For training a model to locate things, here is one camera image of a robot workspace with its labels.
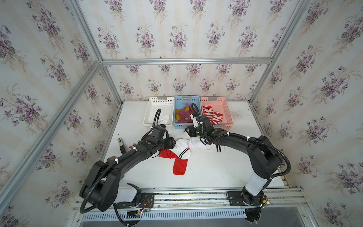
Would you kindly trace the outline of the red white striped santa sock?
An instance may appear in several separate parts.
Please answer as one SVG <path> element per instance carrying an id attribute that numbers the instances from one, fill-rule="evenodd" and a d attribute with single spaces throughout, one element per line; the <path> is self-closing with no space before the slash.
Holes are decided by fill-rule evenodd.
<path id="1" fill-rule="evenodd" d="M 214 110 L 212 106 L 205 105 L 203 106 L 203 114 L 209 119 L 211 124 L 215 124 L 214 118 Z"/>

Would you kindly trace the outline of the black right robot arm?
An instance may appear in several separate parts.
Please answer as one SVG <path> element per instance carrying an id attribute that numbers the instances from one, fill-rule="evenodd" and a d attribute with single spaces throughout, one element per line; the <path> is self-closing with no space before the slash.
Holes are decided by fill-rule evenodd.
<path id="1" fill-rule="evenodd" d="M 198 107 L 192 103 L 193 126 L 186 131 L 190 137 L 199 137 L 204 145 L 215 144 L 217 148 L 225 146 L 236 149 L 249 156 L 253 174 L 241 192 L 242 201 L 253 205 L 264 196 L 263 190 L 278 176 L 285 176 L 291 171 L 291 163 L 287 156 L 275 148 L 265 136 L 258 138 L 243 136 L 215 128 L 209 118 L 202 115 Z"/>

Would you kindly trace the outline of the purple yellow sock front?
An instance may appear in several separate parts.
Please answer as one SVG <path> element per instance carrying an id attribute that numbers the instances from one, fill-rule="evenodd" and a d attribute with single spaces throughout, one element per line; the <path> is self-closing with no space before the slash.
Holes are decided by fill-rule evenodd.
<path id="1" fill-rule="evenodd" d="M 185 110 L 183 109 L 175 109 L 175 119 L 176 121 L 181 121 L 184 119 Z"/>

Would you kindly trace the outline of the small white ankle sock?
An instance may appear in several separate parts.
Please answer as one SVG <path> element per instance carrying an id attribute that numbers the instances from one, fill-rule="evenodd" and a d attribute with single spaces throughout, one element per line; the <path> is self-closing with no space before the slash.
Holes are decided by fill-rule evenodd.
<path id="1" fill-rule="evenodd" d="M 169 114 L 165 113 L 162 116 L 159 117 L 158 119 L 158 124 L 171 124 L 172 123 L 172 118 Z"/>

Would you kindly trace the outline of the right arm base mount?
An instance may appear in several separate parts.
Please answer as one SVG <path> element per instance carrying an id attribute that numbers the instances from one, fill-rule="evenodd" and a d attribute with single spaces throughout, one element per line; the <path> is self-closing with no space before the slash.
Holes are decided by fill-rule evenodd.
<path id="1" fill-rule="evenodd" d="M 250 195 L 246 190 L 242 191 L 228 191 L 226 197 L 230 206 L 256 206 L 264 207 L 269 205 L 266 195 L 261 191 L 258 195 Z"/>

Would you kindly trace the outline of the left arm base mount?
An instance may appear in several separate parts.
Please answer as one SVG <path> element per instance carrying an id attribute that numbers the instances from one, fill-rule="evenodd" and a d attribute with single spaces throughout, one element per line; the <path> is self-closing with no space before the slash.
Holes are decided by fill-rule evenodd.
<path id="1" fill-rule="evenodd" d="M 151 209 L 154 206 L 155 193 L 137 194 L 131 202 L 118 202 L 117 209 Z"/>

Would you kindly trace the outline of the white sock with black stripes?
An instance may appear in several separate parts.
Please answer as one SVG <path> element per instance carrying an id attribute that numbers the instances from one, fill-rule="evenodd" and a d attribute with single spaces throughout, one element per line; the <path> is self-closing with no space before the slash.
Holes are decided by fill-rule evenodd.
<path id="1" fill-rule="evenodd" d="M 177 140 L 175 147 L 171 151 L 181 160 L 188 160 L 191 156 L 189 141 L 185 138 Z"/>

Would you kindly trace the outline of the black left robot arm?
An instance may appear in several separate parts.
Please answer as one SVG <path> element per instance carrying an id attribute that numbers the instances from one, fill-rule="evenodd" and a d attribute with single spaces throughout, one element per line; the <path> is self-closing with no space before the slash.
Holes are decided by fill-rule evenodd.
<path id="1" fill-rule="evenodd" d="M 79 193 L 83 199 L 79 209 L 81 214 L 93 209 L 107 210 L 116 200 L 121 177 L 158 151 L 174 148 L 176 141 L 169 136 L 165 125 L 158 124 L 160 114 L 161 109 L 158 109 L 150 130 L 130 151 L 113 161 L 97 161 L 92 166 Z"/>

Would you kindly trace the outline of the purple striped sock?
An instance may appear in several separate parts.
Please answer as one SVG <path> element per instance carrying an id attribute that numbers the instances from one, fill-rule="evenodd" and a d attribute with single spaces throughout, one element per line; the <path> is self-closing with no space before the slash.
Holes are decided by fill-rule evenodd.
<path id="1" fill-rule="evenodd" d="M 176 122 L 179 123 L 179 124 L 189 124 L 189 123 L 192 123 L 191 114 L 193 114 L 193 110 L 192 110 L 191 104 L 184 104 L 184 107 L 183 108 L 185 110 L 184 119 L 181 120 L 181 121 L 176 121 Z"/>

